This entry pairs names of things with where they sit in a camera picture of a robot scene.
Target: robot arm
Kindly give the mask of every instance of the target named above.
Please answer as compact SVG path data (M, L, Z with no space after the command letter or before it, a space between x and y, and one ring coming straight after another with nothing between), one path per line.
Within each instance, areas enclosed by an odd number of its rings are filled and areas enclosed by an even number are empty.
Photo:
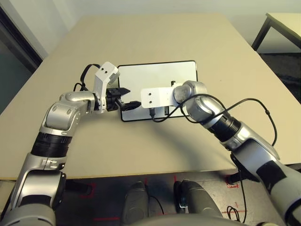
M150 108L154 114L156 107L167 106L167 103L177 106L196 94L206 93L203 83L186 81L183 85L174 84L173 91L166 88L143 89L141 100L142 106ZM242 172L263 183L284 221L289 225L300 225L301 174L283 165L273 146L228 112L214 117L225 109L213 98L198 96L185 101L183 106L192 119L200 122L231 151L232 160Z
M8 211L1 225L55 225L55 209L62 201L68 145L84 115L94 111L135 109L140 102L123 103L126 88L107 89L119 76L118 69L105 62L95 74L94 91L62 94L47 111L32 151L27 154L12 191Z

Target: white table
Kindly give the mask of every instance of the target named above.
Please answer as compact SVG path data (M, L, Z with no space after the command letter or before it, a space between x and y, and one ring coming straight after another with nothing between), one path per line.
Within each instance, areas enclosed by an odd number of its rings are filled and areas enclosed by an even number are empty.
M256 51L266 36L270 27L285 36L288 40L301 48L301 13L267 13L252 48Z
M72 90L87 64L182 60L196 61L198 80L226 106L246 97L260 99L276 123L275 147L282 163L301 162L301 105L224 16L89 16L66 35L1 114L0 178L17 177L46 110ZM94 72L86 76L89 88ZM273 140L271 123L258 104L246 102L231 114ZM67 155L68 178L235 168L230 153L200 125L184 118L122 122L118 111L83 118Z

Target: table leg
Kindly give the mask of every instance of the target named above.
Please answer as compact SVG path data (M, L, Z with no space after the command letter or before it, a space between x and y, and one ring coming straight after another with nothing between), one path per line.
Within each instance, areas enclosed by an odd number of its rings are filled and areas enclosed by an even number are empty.
M270 21L271 19L267 18L265 20L265 22L263 23L256 39L254 40L253 44L252 44L252 48L256 51L258 49L258 47L260 46L260 44L262 43L262 40L264 39L264 37L266 36L266 34L269 31L270 26Z

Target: white wall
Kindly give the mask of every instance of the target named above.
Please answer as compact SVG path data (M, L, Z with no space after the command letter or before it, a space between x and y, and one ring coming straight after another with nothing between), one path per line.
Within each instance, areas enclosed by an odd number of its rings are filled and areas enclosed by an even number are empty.
M251 44L266 12L301 12L301 0L0 0L0 3L43 58L84 15L219 12ZM269 53L299 51L273 29L258 49Z

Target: white mounting plate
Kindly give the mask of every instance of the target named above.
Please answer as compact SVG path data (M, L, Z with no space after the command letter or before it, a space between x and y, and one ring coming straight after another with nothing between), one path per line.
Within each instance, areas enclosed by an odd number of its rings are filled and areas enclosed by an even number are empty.
M119 87L129 89L131 92L121 97L125 103L130 101L141 101L141 90L145 88L171 87L171 81L184 83L187 80L197 81L197 65L195 61L179 61L167 63L153 63L140 65L120 65L118 67L120 76ZM164 118L164 107L156 108L155 118ZM172 117L182 116L178 109ZM136 121L151 119L148 109L142 106L121 112L122 121Z

